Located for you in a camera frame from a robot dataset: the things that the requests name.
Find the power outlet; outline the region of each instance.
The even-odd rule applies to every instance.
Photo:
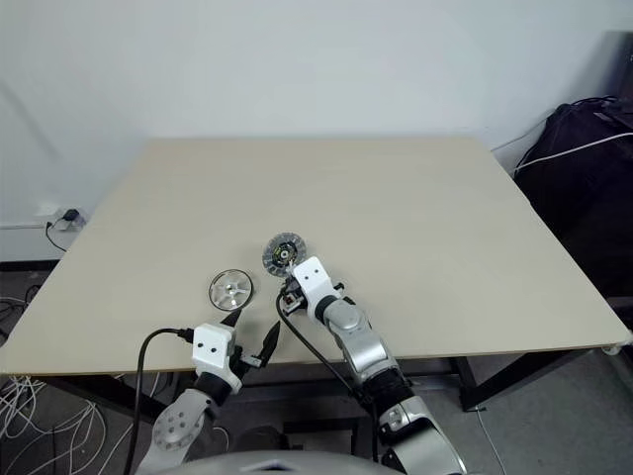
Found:
[[[77,210],[79,213],[73,221],[62,219],[68,210]],[[83,208],[77,206],[42,205],[36,213],[36,218],[44,225],[46,223],[56,223],[55,229],[57,231],[80,230],[88,222],[88,214]]]

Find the black electrical cord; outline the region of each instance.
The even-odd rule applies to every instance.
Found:
[[[292,333],[295,334],[295,336],[299,339],[299,341],[301,343],[304,344],[304,346],[310,350],[310,352],[316,356],[318,358],[318,360],[323,363],[325,365],[325,367],[327,369],[329,369],[329,371],[336,376],[336,378],[343,384],[343,386],[345,386],[345,388],[347,388],[347,391],[350,392],[350,394],[356,394],[356,391],[354,391],[354,389],[349,385],[349,383],[347,381],[345,381],[345,378],[343,378],[343,376],[336,371],[336,368],[334,368],[334,366],[332,366],[332,363],[330,363],[329,361],[327,361],[327,359],[325,358],[325,356],[323,356],[322,354],[320,354],[318,352],[318,350],[312,346],[312,344],[306,340],[306,338],[297,330],[297,328],[290,323],[290,321],[288,320],[288,317],[286,316],[286,314],[284,313],[284,311],[281,308],[281,299],[284,296],[282,294],[279,294],[277,296],[277,300],[275,300],[275,308],[277,309],[277,314],[279,315],[279,318],[282,320],[282,322],[284,324],[286,324],[286,326],[290,329],[290,331]]]
[[[52,475],[57,475],[57,443],[55,442],[55,426],[52,427]]]
[[[34,284],[31,287],[29,287],[27,291],[24,293],[24,305],[29,305],[33,301],[36,294],[40,291],[41,288],[42,288],[42,285],[40,284]]]
[[[24,306],[12,304],[11,302],[0,302],[0,304],[6,305],[4,309],[0,309],[0,316],[4,314],[5,312],[9,312],[6,316],[4,316],[4,319],[6,319],[7,317],[10,317],[13,314],[14,310],[16,309],[22,309],[22,310],[24,309]]]
[[[54,228],[54,227],[55,227],[55,225],[56,225],[57,223],[59,223],[59,221],[61,221],[61,220],[62,220],[62,218],[59,218],[59,219],[58,219],[57,221],[55,221],[54,223],[51,223],[51,222],[46,223],[46,227],[45,227],[45,229],[44,229],[44,234],[45,234],[45,236],[46,236],[46,239],[48,239],[48,241],[49,241],[52,245],[54,245],[55,247],[57,247],[57,248],[58,248],[58,249],[60,249],[60,250],[63,250],[64,252],[66,252],[66,251],[67,251],[67,249],[64,249],[64,248],[63,248],[63,247],[61,247],[60,245],[57,245],[57,244],[54,242],[54,240],[52,240],[52,239],[50,238],[50,236],[48,235],[48,230],[49,230],[50,228]]]
[[[128,449],[128,458],[126,459],[126,467],[124,475],[130,475],[132,471],[132,463],[135,459],[136,439],[138,438],[138,425],[140,423],[140,395],[142,394],[142,368],[145,363],[145,352],[152,338],[161,333],[180,334],[182,331],[176,329],[160,329],[150,333],[140,346],[138,352],[138,363],[136,364],[136,393],[135,393],[135,415],[132,420],[132,431],[130,434],[130,448]]]
[[[376,405],[372,403],[372,458],[378,463],[378,416]]]
[[[375,462],[378,463],[378,417],[376,416],[376,405],[373,402],[367,401],[365,395],[363,395],[360,391],[354,390],[347,381],[341,376],[341,374],[336,371],[336,368],[332,366],[332,364],[318,352],[318,350],[312,346],[312,344],[297,330],[297,328],[288,320],[288,317],[284,313],[281,308],[281,299],[284,296],[279,294],[277,299],[275,300],[275,308],[277,309],[277,314],[279,318],[282,320],[284,324],[290,329],[292,333],[299,339],[304,346],[310,350],[310,352],[318,358],[318,360],[325,365],[329,371],[336,376],[336,378],[347,388],[350,394],[354,395],[358,400],[362,400],[365,405],[367,403],[371,404],[371,412],[370,416],[372,419],[372,458]]]

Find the white wire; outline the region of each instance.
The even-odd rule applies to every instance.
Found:
[[[497,150],[501,150],[502,148],[507,147],[508,145],[510,145],[511,143],[515,143],[520,141],[521,139],[525,139],[527,136],[529,136],[532,132],[534,132],[538,126],[540,126],[541,124],[543,124],[545,121],[547,121],[547,116],[544,117],[543,119],[541,119],[540,121],[538,121],[536,124],[534,124],[532,127],[529,128],[529,130],[523,134],[522,136],[517,137],[516,139],[512,139],[511,141],[507,141],[502,143],[501,145],[497,145],[494,148],[491,148],[491,151],[497,151]]]
[[[42,389],[45,386],[45,383],[41,383],[38,386],[36,386],[35,384],[33,384],[31,382],[31,379],[29,377],[25,377],[24,378],[25,381],[27,381],[26,383],[22,383],[18,378],[16,378],[15,384],[16,384],[16,388],[14,389],[14,391],[16,390],[20,390],[22,387],[29,387],[29,385],[31,385],[31,389],[33,390],[35,387],[37,387],[37,391],[35,391],[35,394],[37,395],[37,393],[39,392],[40,389]],[[106,435],[107,435],[107,429],[106,429],[106,422],[101,414],[101,412],[99,411],[99,409],[96,407],[96,405],[94,403],[90,403],[87,401],[87,406],[84,407],[81,411],[79,411],[78,413],[76,413],[75,415],[71,416],[70,418],[68,418],[67,420],[55,425],[55,429],[53,430],[41,430],[39,427],[37,427],[32,421],[31,421],[31,425],[40,432],[40,435],[38,435],[37,437],[35,437],[33,440],[31,440],[31,442],[29,442],[25,447],[22,448],[22,450],[15,456],[15,458],[11,461],[11,463],[8,465],[6,471],[5,471],[5,475],[7,475],[9,473],[9,470],[11,469],[11,467],[13,467],[13,465],[16,463],[16,461],[22,456],[23,453],[25,453],[27,451],[27,449],[29,447],[31,447],[34,443],[36,443],[38,440],[40,440],[41,438],[43,438],[46,435],[50,435],[53,433],[60,433],[60,432],[64,432],[67,430],[71,430],[74,429],[73,432],[73,436],[70,442],[70,448],[68,450],[66,450],[65,452],[59,454],[58,456],[56,456],[55,458],[52,458],[50,460],[48,460],[46,463],[44,463],[43,465],[40,465],[39,467],[35,468],[34,470],[32,470],[29,475],[34,474],[40,470],[42,470],[43,468],[47,467],[48,465],[50,465],[53,461],[62,458],[66,455],[70,456],[70,459],[72,460],[72,453],[79,449],[81,446],[83,446],[86,441],[89,438],[90,435],[90,431],[92,428],[92,424],[93,424],[93,420],[94,420],[94,416],[95,414],[97,415],[97,417],[99,418],[99,421],[101,423],[102,426],[102,435],[101,435],[101,441],[99,443],[99,446],[97,447],[97,449],[95,450],[95,452],[93,453],[92,457],[86,462],[84,463],[81,467],[79,467],[76,470],[72,470],[70,473],[71,475],[74,475],[76,473],[79,473],[81,471],[83,471],[86,467],[88,467],[99,455],[99,453],[101,452],[101,450],[103,449],[103,445],[105,444],[105,440],[106,440]],[[81,428],[81,425],[83,424],[83,422],[86,420],[86,418],[90,417],[90,423],[88,425],[88,429],[86,430],[86,433],[83,437],[83,440],[78,444],[78,445],[74,445],[74,439],[76,438],[79,429]]]
[[[95,408],[94,408],[93,414],[94,413],[97,414],[97,417],[99,418],[99,422],[101,422],[101,441],[99,442],[99,446],[97,447],[95,452],[92,454],[92,457],[90,457],[90,459],[86,463],[84,463],[77,470],[72,470],[72,442],[71,442],[71,445],[70,445],[70,448],[71,448],[71,450],[70,450],[70,464],[68,465],[68,467],[69,467],[68,474],[69,475],[74,475],[75,473],[79,473],[79,472],[83,471],[86,467],[88,467],[88,465],[90,465],[92,462],[94,462],[95,458],[97,458],[97,455],[99,455],[101,453],[101,450],[103,449],[103,446],[106,443],[106,435],[107,435],[106,421],[103,419],[103,415],[101,414],[101,411],[99,411],[99,408],[97,408],[97,406],[95,406]]]
[[[81,419],[81,422],[83,423],[83,420],[84,420],[85,418],[87,418],[89,415],[91,415],[91,416],[92,416],[92,418],[90,419],[90,423],[88,424],[88,429],[86,430],[86,434],[85,434],[85,435],[84,435],[84,437],[83,437],[83,440],[82,440],[82,441],[81,441],[81,442],[80,442],[77,446],[69,448],[69,449],[68,449],[68,450],[66,450],[65,452],[63,452],[63,453],[61,453],[61,454],[57,455],[56,457],[54,457],[54,458],[50,459],[49,461],[47,461],[47,462],[43,463],[43,464],[42,464],[42,465],[40,465],[39,467],[37,467],[37,468],[35,468],[35,469],[31,470],[31,471],[30,471],[29,473],[27,473],[26,475],[33,475],[34,473],[39,472],[39,471],[40,471],[40,470],[42,470],[43,468],[48,467],[50,464],[52,464],[52,462],[53,462],[53,461],[55,461],[55,460],[57,460],[57,459],[59,459],[59,458],[61,458],[61,457],[64,457],[64,456],[68,455],[69,453],[72,453],[72,451],[73,451],[73,450],[77,450],[78,448],[81,448],[81,447],[82,447],[82,446],[86,443],[86,441],[88,440],[88,435],[90,435],[90,429],[92,428],[92,420],[93,420],[93,418],[94,418],[94,404],[90,403],[90,406],[91,406],[91,408],[90,408],[89,410],[87,410],[87,411],[86,411],[85,416]],[[80,428],[80,426],[81,426],[81,424],[79,424],[79,425],[75,428],[75,431],[78,431],[78,430],[79,430],[79,428]]]
[[[70,430],[70,429],[72,429],[72,428],[76,428],[76,426],[77,426],[78,424],[81,424],[81,423],[83,422],[83,420],[84,420],[85,418],[87,418],[87,417],[90,415],[90,413],[92,412],[93,407],[94,407],[94,404],[92,404],[92,403],[88,403],[88,405],[87,405],[85,408],[83,408],[83,409],[82,409],[79,413],[77,413],[76,415],[72,416],[71,418],[69,418],[68,420],[66,420],[66,421],[65,421],[64,423],[62,423],[62,424],[66,424],[67,422],[69,422],[69,421],[73,420],[75,417],[77,417],[77,416],[81,416],[81,419],[80,419],[77,423],[74,423],[72,426],[70,426],[70,427],[66,427],[66,428],[64,428],[64,429],[62,429],[62,430],[56,430],[56,431],[55,431],[55,433],[62,432],[62,431],[65,431],[65,430]],[[7,475],[7,474],[9,473],[9,470],[11,470],[11,467],[13,467],[13,465],[14,465],[14,464],[18,461],[18,459],[22,456],[22,454],[23,454],[23,453],[25,453],[25,452],[27,451],[27,449],[28,449],[29,447],[31,447],[34,443],[36,443],[38,440],[40,440],[41,438],[45,437],[46,435],[47,435],[47,433],[42,433],[42,434],[38,435],[37,437],[35,437],[33,440],[31,440],[31,441],[30,441],[27,445],[25,445],[25,446],[22,448],[22,450],[20,450],[20,452],[18,452],[18,454],[17,454],[17,455],[13,458],[13,460],[11,460],[11,463],[9,463],[9,465],[7,466],[7,469],[5,470],[4,475]],[[77,445],[77,446],[75,447],[75,450],[76,450],[77,448],[81,447],[81,446],[83,445],[83,443],[85,443],[85,440],[84,440],[84,441],[82,441],[82,443],[80,443],[79,445]],[[63,452],[63,453],[61,453],[61,454],[57,455],[55,458],[52,458],[51,460],[49,460],[49,461],[48,461],[47,463],[45,463],[44,465],[41,465],[40,467],[38,467],[38,468],[36,469],[36,471],[38,471],[38,470],[40,470],[40,469],[42,469],[42,468],[46,467],[47,465],[49,465],[50,463],[52,463],[54,460],[57,460],[57,459],[59,459],[59,458],[61,458],[61,457],[65,456],[65,455],[67,455],[67,453],[68,453],[68,452],[66,451],[66,452]]]
[[[33,415],[37,407],[37,394],[44,388],[44,385],[39,385],[36,389],[36,386],[31,382],[30,377],[27,376],[24,379],[26,384],[19,381],[19,379],[12,377],[11,380],[14,383],[14,389],[5,394],[6,398],[0,396],[0,403],[4,404],[4,408],[0,410],[0,414],[7,411],[4,419],[5,424],[0,429],[0,437],[6,435],[7,438],[17,438],[22,435],[29,426],[33,427],[38,432],[42,432],[42,430],[33,423]],[[22,397],[24,389],[31,391],[31,397],[27,398],[22,406],[18,408],[18,403]],[[9,401],[7,398],[10,398],[14,392],[16,395],[13,396],[11,401]],[[22,410],[27,407],[31,401],[33,401],[33,406],[31,407],[29,415],[25,416],[22,414]],[[16,416],[22,417],[26,422],[19,432],[11,434],[9,433],[9,426],[13,423]]]
[[[222,426],[213,426],[211,427],[213,430],[219,430],[221,431],[225,437],[226,437],[226,447],[225,447],[225,452],[228,452],[228,446],[230,444],[230,437],[228,435],[228,430],[226,430],[224,427]]]
[[[160,373],[156,373],[156,377],[154,378],[154,385],[151,388],[151,391],[149,392],[149,397],[151,398],[154,393],[156,392],[156,388],[158,387],[158,380],[160,379]],[[110,459],[112,458],[112,456],[114,455],[114,453],[117,451],[117,448],[119,448],[119,445],[121,445],[121,443],[124,441],[124,439],[126,438],[126,436],[130,433],[130,430],[132,430],[132,424],[130,424],[128,426],[128,428],[126,428],[124,430],[124,432],[121,434],[121,436],[119,437],[119,440],[117,440],[115,442],[115,444],[112,446],[112,449],[110,450],[110,453],[108,454],[108,456],[106,457],[106,459],[103,462],[103,465],[101,466],[101,468],[99,469],[99,471],[97,472],[97,475],[101,475],[103,473],[103,471],[106,469],[106,466],[108,465],[108,463],[110,463]]]
[[[124,430],[124,432],[121,434],[121,436],[119,437],[119,440],[116,441],[116,443],[113,445],[112,450],[110,450],[110,453],[108,454],[108,456],[106,457],[106,460],[103,462],[103,465],[101,466],[101,468],[99,469],[99,471],[97,472],[97,475],[101,475],[103,473],[103,471],[106,469],[106,466],[108,465],[108,463],[110,463],[110,459],[112,458],[112,456],[114,455],[114,453],[117,451],[117,448],[119,448],[119,445],[121,445],[121,443],[123,442],[123,440],[126,438],[126,436],[130,433],[130,430],[132,430],[132,424],[130,424],[128,426],[128,428],[126,428]]]
[[[599,141],[585,143],[584,145],[577,146],[575,148],[570,148],[569,150],[561,151],[559,153],[554,153],[553,155],[542,156],[540,158],[536,158],[535,160],[529,161],[527,163],[523,163],[522,165],[517,166],[510,173],[515,173],[521,168],[525,168],[526,166],[533,165],[534,163],[538,163],[539,161],[551,160],[552,158],[558,158],[559,156],[568,155],[570,153],[574,153],[575,151],[582,150],[583,148],[589,148],[590,146],[599,145],[601,143],[614,141],[615,139],[620,139],[622,137],[631,137],[633,136],[633,132],[626,132],[624,134],[618,134],[616,136],[607,137],[605,139],[601,139]]]
[[[482,430],[484,431],[484,434],[486,435],[486,438],[488,439],[489,444],[493,448],[493,452],[495,453],[495,457],[497,458],[498,466],[501,467],[501,472],[503,472],[503,475],[507,475],[507,472],[505,471],[505,465],[503,465],[501,457],[498,456],[497,448],[495,447],[495,444],[493,443],[493,440],[491,439],[491,435],[488,433],[488,430],[486,429],[486,425],[484,424],[484,420],[482,419],[482,412],[480,411],[479,406],[475,406],[475,411],[477,411],[477,418],[479,419],[479,424],[482,427]]]
[[[16,299],[15,297],[0,297],[0,300],[14,300],[16,302],[21,302],[23,304],[26,304],[26,302],[22,299]]]

